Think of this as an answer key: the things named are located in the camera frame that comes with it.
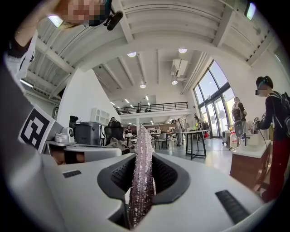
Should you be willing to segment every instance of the glittery pink cloth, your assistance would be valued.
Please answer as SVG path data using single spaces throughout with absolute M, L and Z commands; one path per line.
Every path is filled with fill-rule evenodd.
M 155 194 L 152 177 L 152 152 L 149 132 L 140 125 L 134 177 L 130 190 L 128 218 L 130 228 L 135 228 L 150 211 Z

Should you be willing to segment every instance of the balcony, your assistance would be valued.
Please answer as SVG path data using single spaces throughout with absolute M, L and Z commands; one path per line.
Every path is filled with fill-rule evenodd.
M 116 109 L 116 111 L 119 115 L 128 115 L 128 114 L 162 112 L 162 111 L 180 111 L 188 109 L 189 109 L 188 102 L 174 102 L 174 103 L 124 107 Z

